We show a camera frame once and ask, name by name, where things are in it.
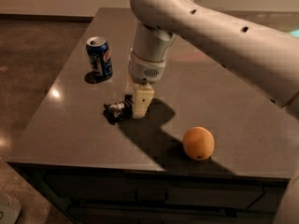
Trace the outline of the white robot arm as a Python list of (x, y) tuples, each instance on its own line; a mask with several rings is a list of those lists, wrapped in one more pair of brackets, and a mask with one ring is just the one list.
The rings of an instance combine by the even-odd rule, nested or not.
[(193, 0), (130, 0), (130, 8), (139, 20), (128, 65), (135, 119), (145, 116), (154, 94), (151, 84), (161, 78), (177, 36), (299, 118), (297, 38)]

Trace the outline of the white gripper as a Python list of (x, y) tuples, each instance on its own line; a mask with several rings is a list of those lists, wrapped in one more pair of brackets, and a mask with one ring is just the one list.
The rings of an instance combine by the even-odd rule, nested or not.
[(176, 38), (176, 35), (167, 31), (142, 23), (137, 25), (125, 87), (125, 94), (133, 96), (134, 119), (142, 119), (146, 115), (154, 96), (154, 89), (150, 84), (162, 78), (167, 52)]

